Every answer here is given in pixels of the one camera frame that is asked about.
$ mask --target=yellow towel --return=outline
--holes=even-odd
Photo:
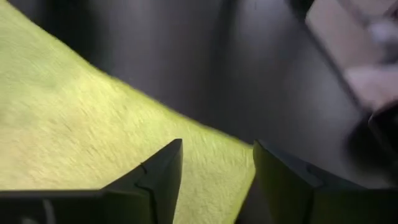
[[[111,78],[0,0],[0,189],[98,189],[175,138],[175,223],[231,223],[251,147]]]

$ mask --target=fuzzy fabric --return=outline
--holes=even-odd
[[[0,189],[98,189],[175,138],[175,223],[231,223],[251,147],[111,78],[0,0]]]

